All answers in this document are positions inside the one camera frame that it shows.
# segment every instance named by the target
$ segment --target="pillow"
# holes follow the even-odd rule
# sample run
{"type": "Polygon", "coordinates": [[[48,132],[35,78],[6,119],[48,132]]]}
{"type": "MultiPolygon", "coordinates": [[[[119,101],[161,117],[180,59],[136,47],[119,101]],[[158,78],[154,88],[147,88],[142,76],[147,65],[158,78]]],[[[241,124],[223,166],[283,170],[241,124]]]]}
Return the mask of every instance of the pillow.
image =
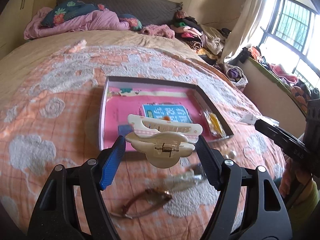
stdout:
{"type": "Polygon", "coordinates": [[[55,27],[65,21],[86,15],[95,10],[104,10],[104,5],[85,4],[81,0],[66,0],[50,11],[42,20],[41,25],[55,27]]]}
{"type": "Polygon", "coordinates": [[[131,31],[140,31],[142,29],[141,22],[133,15],[125,13],[118,15],[120,22],[128,22],[131,31]]]}
{"type": "Polygon", "coordinates": [[[85,3],[103,3],[117,15],[129,13],[137,17],[143,26],[172,24],[176,11],[182,10],[182,3],[168,0],[82,0],[85,3]]]}

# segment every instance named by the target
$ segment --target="box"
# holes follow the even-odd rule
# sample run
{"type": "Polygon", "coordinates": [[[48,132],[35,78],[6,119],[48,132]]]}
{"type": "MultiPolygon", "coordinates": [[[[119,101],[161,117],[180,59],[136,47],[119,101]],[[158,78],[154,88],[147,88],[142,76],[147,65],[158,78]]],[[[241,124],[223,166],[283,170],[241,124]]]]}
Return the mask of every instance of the box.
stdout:
{"type": "MultiPolygon", "coordinates": [[[[100,109],[100,150],[110,148],[119,133],[130,132],[127,117],[129,114],[144,116],[143,104],[183,105],[188,110],[192,122],[202,125],[202,135],[207,142],[233,136],[227,122],[197,85],[158,79],[109,76],[103,90],[100,109]],[[204,110],[216,114],[226,133],[225,137],[217,138],[212,135],[203,115],[204,110]]],[[[127,143],[126,151],[135,149],[127,143]]]]}

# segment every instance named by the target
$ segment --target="headboard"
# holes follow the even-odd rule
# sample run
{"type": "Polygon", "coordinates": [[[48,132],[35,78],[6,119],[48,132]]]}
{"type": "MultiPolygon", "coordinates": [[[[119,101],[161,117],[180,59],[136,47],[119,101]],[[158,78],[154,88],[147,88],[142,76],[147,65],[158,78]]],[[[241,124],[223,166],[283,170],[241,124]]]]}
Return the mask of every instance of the headboard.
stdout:
{"type": "MultiPolygon", "coordinates": [[[[57,0],[57,5],[65,0],[57,0]]],[[[82,0],[85,3],[102,3],[116,14],[129,13],[137,17],[142,25],[169,25],[182,2],[168,0],[82,0]]]]}

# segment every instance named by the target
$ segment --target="blue booklet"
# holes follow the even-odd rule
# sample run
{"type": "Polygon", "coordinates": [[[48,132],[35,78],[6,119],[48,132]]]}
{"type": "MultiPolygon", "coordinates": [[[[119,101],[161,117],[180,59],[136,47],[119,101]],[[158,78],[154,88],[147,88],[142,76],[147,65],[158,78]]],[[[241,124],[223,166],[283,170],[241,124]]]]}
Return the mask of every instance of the blue booklet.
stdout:
{"type": "Polygon", "coordinates": [[[182,105],[142,105],[144,115],[150,118],[163,119],[169,116],[173,122],[192,123],[187,109],[182,105]]]}

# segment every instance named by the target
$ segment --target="curtain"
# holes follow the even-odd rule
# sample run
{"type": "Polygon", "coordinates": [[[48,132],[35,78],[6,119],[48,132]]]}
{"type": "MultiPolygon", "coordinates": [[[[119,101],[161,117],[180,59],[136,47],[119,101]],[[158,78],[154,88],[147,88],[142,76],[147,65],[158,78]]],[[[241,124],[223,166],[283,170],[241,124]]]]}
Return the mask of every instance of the curtain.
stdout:
{"type": "Polygon", "coordinates": [[[225,41],[220,63],[233,60],[259,26],[267,0],[245,0],[240,17],[225,41]]]}

